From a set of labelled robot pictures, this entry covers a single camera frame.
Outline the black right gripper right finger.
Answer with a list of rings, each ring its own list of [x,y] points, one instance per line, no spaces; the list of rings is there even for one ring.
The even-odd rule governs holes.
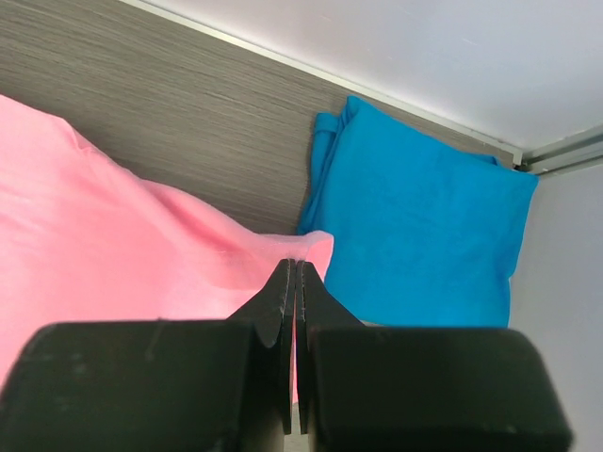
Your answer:
[[[522,333],[367,326],[296,268],[297,392],[314,451],[567,451],[573,432]]]

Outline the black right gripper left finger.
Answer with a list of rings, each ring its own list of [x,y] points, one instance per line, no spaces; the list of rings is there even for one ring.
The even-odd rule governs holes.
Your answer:
[[[55,323],[1,393],[5,451],[280,451],[295,264],[223,320]]]

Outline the pink t shirt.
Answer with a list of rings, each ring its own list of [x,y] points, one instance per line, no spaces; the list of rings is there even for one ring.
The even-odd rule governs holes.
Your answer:
[[[334,238],[254,233],[139,178],[62,118],[1,100],[1,371],[41,327],[221,319],[284,259],[325,274]]]

